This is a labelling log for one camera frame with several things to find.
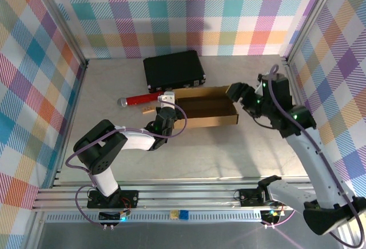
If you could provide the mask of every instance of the gray floor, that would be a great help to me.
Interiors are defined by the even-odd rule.
[[[330,236],[311,232],[296,214],[275,230],[260,223],[217,224],[126,224],[123,228],[102,231],[89,223],[46,223],[38,249],[226,249],[342,248]]]
[[[278,55],[201,57],[205,86],[235,82],[257,84],[258,73],[281,64]],[[144,127],[155,113],[143,115],[142,107],[117,106],[119,97],[146,94],[142,59],[91,60],[81,90],[66,156],[76,141],[102,119],[127,127]],[[157,151],[121,151],[112,164],[117,180],[235,178],[269,175],[306,175],[299,159],[277,131],[257,126],[236,104],[239,124],[193,128]],[[260,119],[268,124],[267,119]],[[72,164],[80,164],[75,159]],[[63,166],[62,183],[88,181],[81,170]]]

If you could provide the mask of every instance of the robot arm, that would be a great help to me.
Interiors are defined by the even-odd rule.
[[[165,92],[164,95],[159,96],[159,99],[174,103],[174,93]],[[174,106],[168,103],[162,103],[155,121],[149,122],[144,129],[141,129],[141,133],[129,131],[126,127],[115,126],[109,120],[105,119],[93,127],[75,144],[74,152],[113,130],[121,130],[103,140],[104,145],[97,143],[78,155],[79,160],[90,171],[90,177],[97,190],[107,202],[111,202],[111,206],[116,205],[116,203],[113,203],[115,200],[114,196],[120,191],[120,187],[110,167],[117,154],[121,150],[127,149],[141,149],[145,151],[158,149],[168,139],[142,132],[148,131],[151,134],[170,136],[176,120],[177,113]]]
[[[269,118],[272,127],[280,132],[299,157],[313,184],[315,195],[287,184],[280,177],[272,176],[258,183],[256,196],[261,196],[263,204],[268,201],[278,201],[292,207],[303,214],[306,223],[313,232],[318,235],[326,234],[352,219],[353,213],[347,205],[344,195],[337,188],[325,163],[321,160],[320,153],[305,134],[277,109],[269,93],[269,76],[259,75],[258,81],[260,84],[256,89],[245,83],[234,83],[228,88],[226,94],[232,101],[240,102],[242,108],[252,117],[265,116]],[[304,106],[292,104],[287,78],[282,74],[276,74],[272,79],[272,89],[280,106],[296,122],[301,124],[317,142],[336,178],[341,180],[321,143],[316,123],[310,111]],[[340,183],[345,195],[357,212],[365,211],[366,199],[355,197],[353,191],[342,180]]]

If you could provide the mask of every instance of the colorful plaid pattern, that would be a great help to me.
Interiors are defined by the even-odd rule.
[[[328,0],[295,64],[339,173],[366,196],[366,0]]]
[[[79,61],[41,0],[0,0],[0,248],[19,248],[50,178]]]
[[[298,22],[297,26],[296,26],[296,29],[295,29],[295,32],[293,33],[292,37],[291,37],[291,40],[290,40],[290,43],[289,45],[287,46],[284,54],[280,54],[281,56],[284,56],[284,57],[288,57],[290,51],[291,51],[291,48],[292,46],[294,45],[296,39],[297,39],[297,36],[299,35],[301,29],[303,28],[303,25],[309,15],[309,13],[311,12],[314,4],[315,4],[315,1],[316,0],[310,0],[309,3],[308,3],[308,6],[307,8],[305,9],[303,15],[301,16],[301,19],[300,21]]]
[[[303,13],[301,0],[55,1],[88,58],[278,54]]]

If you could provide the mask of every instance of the open cardboard box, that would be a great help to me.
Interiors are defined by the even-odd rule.
[[[226,96],[229,86],[175,89],[176,104],[187,114],[187,128],[238,124],[239,115]],[[175,122],[182,129],[184,119]]]

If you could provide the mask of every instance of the cable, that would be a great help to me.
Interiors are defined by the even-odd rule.
[[[79,155],[80,153],[82,153],[83,151],[85,151],[85,150],[87,150],[88,148],[90,148],[91,146],[94,146],[94,145],[96,145],[97,143],[99,143],[99,142],[101,142],[102,140],[104,140],[104,139],[106,139],[106,138],[108,138],[109,136],[111,136],[111,135],[113,135],[114,133],[117,133],[117,132],[120,132],[120,131],[131,131],[131,132],[137,132],[137,133],[143,133],[143,134],[148,134],[148,135],[150,135],[150,136],[156,136],[156,137],[158,137],[158,138],[163,138],[163,139],[169,139],[169,138],[174,138],[174,137],[176,137],[176,136],[178,136],[178,135],[180,135],[180,134],[182,134],[182,132],[186,129],[186,127],[187,127],[187,122],[188,122],[188,118],[187,118],[187,115],[185,114],[185,112],[184,112],[184,110],[180,107],[180,106],[178,106],[178,105],[176,105],[176,104],[174,104],[174,103],[170,103],[170,102],[165,102],[165,101],[162,101],[162,100],[158,100],[159,102],[161,102],[161,103],[166,103],[166,104],[169,104],[169,105],[173,105],[176,109],[178,109],[178,110],[180,110],[181,112],[182,112],[182,115],[184,116],[184,119],[185,119],[185,122],[184,122],[184,126],[183,126],[183,128],[182,128],[182,130],[181,131],[179,131],[178,133],[176,133],[175,135],[171,135],[171,136],[163,136],[163,135],[158,135],[158,134],[154,134],[154,133],[150,133],[150,132],[148,132],[148,131],[146,131],[146,132],[144,132],[143,130],[141,130],[141,129],[137,129],[137,128],[120,128],[120,129],[115,129],[115,130],[113,130],[113,131],[111,131],[111,132],[109,132],[109,133],[107,133],[107,134],[105,134],[104,136],[102,136],[102,137],[100,137],[99,139],[97,139],[97,140],[95,140],[94,142],[91,142],[91,143],[89,143],[88,145],[86,145],[86,146],[84,146],[83,148],[81,148],[81,149],[79,149],[78,151],[76,151],[75,153],[73,153],[71,156],[69,156],[68,158],[67,158],[67,160],[66,160],[66,162],[65,162],[65,165],[66,166],[68,166],[68,167],[70,167],[70,168],[74,168],[74,169],[80,169],[80,170],[83,170],[83,171],[85,171],[88,175],[90,174],[90,171],[87,169],[87,168],[85,168],[85,167],[83,167],[83,166],[77,166],[77,165],[72,165],[72,164],[70,164],[70,161],[75,157],[75,156],[77,156],[77,155]],[[101,224],[99,224],[99,223],[97,223],[97,222],[94,222],[94,221],[92,221],[91,219],[89,219],[89,217],[81,210],[81,207],[80,207],[80,205],[79,205],[79,203],[78,203],[78,195],[79,195],[79,193],[80,193],[80,191],[83,189],[83,188],[85,188],[85,187],[91,187],[91,188],[95,188],[94,186],[91,186],[91,185],[83,185],[83,186],[81,186],[77,191],[76,191],[76,194],[75,194],[75,205],[76,205],[76,208],[79,210],[79,212],[80,212],[80,214],[88,221],[88,222],[90,222],[91,224],[94,224],[94,225],[96,225],[96,226],[98,226],[98,227],[101,227],[101,228],[103,228],[104,230],[106,229],[106,224],[104,224],[104,226],[102,226]],[[130,209],[131,209],[131,202],[130,202],[130,200],[129,199],[126,199],[126,198],[123,198],[122,199],[123,200],[123,202],[124,202],[124,204],[125,204],[125,207],[127,208],[127,205],[126,205],[126,203],[125,203],[125,201],[124,200],[128,200],[129,201],[129,203],[130,203]]]
[[[89,188],[89,189],[87,190],[87,192],[86,192],[86,196],[87,196],[87,198],[88,198],[88,199],[91,199],[91,197],[90,197],[90,190],[93,190],[93,189],[96,191],[96,188],[95,188],[95,187]]]
[[[267,126],[267,125],[263,125],[263,124],[259,123],[259,122],[255,119],[255,117],[253,117],[253,120],[254,120],[254,122],[255,122],[255,123],[257,123],[257,124],[258,124],[259,126],[261,126],[261,127],[264,127],[264,128],[267,128],[267,129],[274,130],[274,128],[273,128],[272,126]]]
[[[239,200],[240,200],[240,198],[235,196],[236,192],[239,192],[239,190],[236,190],[236,191],[234,192],[233,198],[234,198],[234,200],[239,201]]]
[[[165,101],[161,101],[161,100],[158,100],[159,102],[161,103],[166,103],[166,104],[169,104],[169,105],[173,105],[176,109],[180,110],[184,116],[184,119],[185,119],[185,122],[184,122],[184,126],[182,128],[181,131],[179,131],[178,133],[176,133],[175,135],[171,135],[171,136],[163,136],[163,135],[158,135],[158,134],[154,134],[154,133],[150,133],[146,130],[142,130],[142,129],[137,129],[137,128],[120,128],[120,129],[115,129],[107,134],[105,134],[104,136],[100,137],[99,139],[96,139],[94,142],[91,142],[89,143],[88,145],[84,146],[83,148],[79,149],[78,151],[76,151],[75,153],[73,153],[71,156],[69,156],[65,162],[65,165],[70,167],[70,168],[74,168],[74,169],[80,169],[80,170],[83,170],[85,171],[87,174],[90,173],[90,171],[83,167],[83,166],[77,166],[77,165],[72,165],[70,164],[70,161],[77,155],[79,155],[80,153],[84,152],[85,150],[91,148],[91,146],[94,146],[96,145],[97,143],[101,142],[102,140],[105,140],[106,138],[108,138],[109,136],[113,135],[114,133],[117,133],[117,132],[120,132],[120,131],[130,131],[130,132],[137,132],[137,133],[143,133],[143,134],[148,134],[150,136],[155,136],[155,137],[158,137],[158,138],[162,138],[162,139],[170,139],[170,138],[174,138],[176,136],[179,136],[180,134],[182,134],[182,132],[186,129],[187,127],[187,122],[188,122],[188,118],[187,118],[187,115],[185,114],[184,110],[176,105],[175,103],[170,103],[170,102],[165,102]]]
[[[248,111],[246,111],[246,109],[243,109],[245,112],[247,112],[248,113],[248,115],[254,120],[254,122],[255,123],[257,123],[260,127],[264,127],[264,128],[267,128],[267,129],[271,129],[271,130],[274,130],[274,128],[272,127],[272,126],[267,126],[267,125],[263,125],[263,124],[261,124],[261,123],[259,123],[257,120],[256,120],[256,118],[252,115],[252,114],[250,114]]]
[[[279,217],[279,221],[277,222],[277,224],[279,224],[280,223],[280,220],[281,220],[281,214],[282,214],[282,212],[283,212],[283,210],[284,210],[284,205],[282,204],[282,207],[281,207],[281,210],[280,210],[280,217]]]
[[[279,226],[281,224],[284,224],[285,222],[287,222],[290,218],[292,218],[292,216],[295,214],[295,210],[292,210],[291,214],[285,218],[285,220],[283,220],[282,222],[277,222],[276,224],[273,224],[274,226]],[[262,220],[263,223],[267,224],[267,225],[272,225],[269,222],[266,222],[265,220]]]
[[[272,66],[272,68],[270,69],[269,72],[269,78],[268,78],[268,89],[269,89],[269,94],[272,98],[272,101],[274,103],[274,105],[276,105],[277,109],[282,113],[283,116],[285,116],[290,122],[292,122],[297,128],[300,129],[300,131],[302,133],[304,133],[304,135],[309,139],[309,141],[313,144],[314,148],[316,149],[316,151],[319,153],[320,158],[323,160],[329,174],[331,175],[333,181],[336,183],[336,186],[338,188],[338,190],[340,191],[341,195],[343,195],[344,200],[347,202],[347,205],[349,206],[349,208],[351,209],[353,215],[355,216],[355,219],[357,221],[357,224],[359,225],[360,228],[360,243],[358,245],[351,245],[348,244],[346,242],[344,242],[343,240],[341,240],[340,238],[338,238],[335,234],[330,233],[330,235],[332,237],[334,237],[338,242],[340,242],[342,245],[347,246],[349,248],[361,248],[363,247],[364,243],[365,243],[365,233],[364,233],[364,228],[363,225],[361,223],[361,219],[356,211],[356,209],[354,208],[353,204],[351,203],[351,201],[349,200],[349,198],[347,197],[347,195],[345,194],[345,191],[341,185],[341,183],[339,182],[337,176],[335,175],[335,173],[333,172],[331,165],[329,164],[327,158],[325,157],[325,155],[322,153],[320,147],[318,146],[318,144],[315,142],[315,140],[310,136],[310,134],[305,130],[305,128],[303,128],[303,126],[301,126],[301,124],[299,124],[297,121],[295,121],[279,104],[279,102],[276,99],[276,96],[273,92],[273,88],[272,88],[272,79],[273,79],[273,75],[275,73],[277,73],[277,71],[279,70],[279,66],[278,65],[274,65]]]
[[[79,189],[78,189],[78,191],[76,191],[76,194],[75,194],[75,204],[76,204],[76,208],[78,208],[78,210],[79,210],[79,212],[80,212],[80,214],[88,221],[88,222],[90,222],[91,224],[94,224],[94,225],[96,225],[96,226],[98,226],[98,227],[101,227],[101,228],[104,228],[104,226],[102,226],[100,223],[97,223],[97,222],[94,222],[94,221],[92,221],[91,219],[89,219],[89,217],[81,210],[81,207],[80,207],[80,205],[79,205],[79,203],[78,203],[78,195],[79,195],[79,193],[80,193],[80,191],[83,189],[83,188],[85,188],[85,187],[91,187],[91,188],[94,188],[93,186],[91,186],[91,185],[89,185],[89,184],[87,184],[87,185],[83,185],[83,186],[81,186]]]

